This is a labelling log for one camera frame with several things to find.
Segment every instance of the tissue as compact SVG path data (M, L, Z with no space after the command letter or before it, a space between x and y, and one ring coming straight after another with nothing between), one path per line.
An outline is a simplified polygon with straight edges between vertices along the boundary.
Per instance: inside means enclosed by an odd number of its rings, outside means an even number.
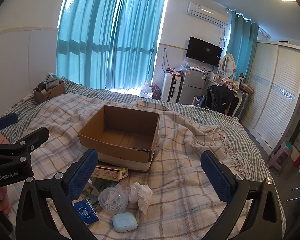
M131 203L138 202L139 209L146 214L152 199L152 190L148 185L140 185L134 182L130 186L129 201Z

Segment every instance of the plastic stool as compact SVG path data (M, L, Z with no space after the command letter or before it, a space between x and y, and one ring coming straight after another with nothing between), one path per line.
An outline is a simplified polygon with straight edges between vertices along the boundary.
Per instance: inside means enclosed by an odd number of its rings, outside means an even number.
M274 166L278 170L278 176L281 173L282 169L285 167L287 164L289 158L291 157L292 154L292 145L288 141L284 141L281 144L281 147L279 150L277 150L276 153L271 155L270 160L266 164L268 168L271 166Z

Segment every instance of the tissue pack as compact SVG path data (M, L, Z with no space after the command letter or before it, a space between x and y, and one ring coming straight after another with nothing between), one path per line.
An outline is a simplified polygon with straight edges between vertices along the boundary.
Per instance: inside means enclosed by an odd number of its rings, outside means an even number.
M87 225L99 221L96 211L88 200L84 199L82 201L76 202L73 204L73 207L79 214L79 217L82 219L82 221Z

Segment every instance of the blue gripper pad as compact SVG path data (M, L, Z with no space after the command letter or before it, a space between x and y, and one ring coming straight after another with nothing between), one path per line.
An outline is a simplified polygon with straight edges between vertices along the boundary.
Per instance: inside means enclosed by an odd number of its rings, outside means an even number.
M18 115L16 113L8 114L0 118L0 131L18 122Z
M73 201L80 197L97 164L98 153L93 149L88 149L78 162L71 164L63 180L68 200Z
M210 151L201 154L201 167L221 201L230 203L235 191L233 173Z

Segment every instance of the refrigerator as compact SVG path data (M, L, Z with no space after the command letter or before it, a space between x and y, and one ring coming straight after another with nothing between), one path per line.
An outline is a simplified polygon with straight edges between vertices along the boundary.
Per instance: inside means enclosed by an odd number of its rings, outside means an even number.
M201 71L187 68L183 75L182 87L179 90L178 103L191 105L194 96L201 96L206 77L207 75Z

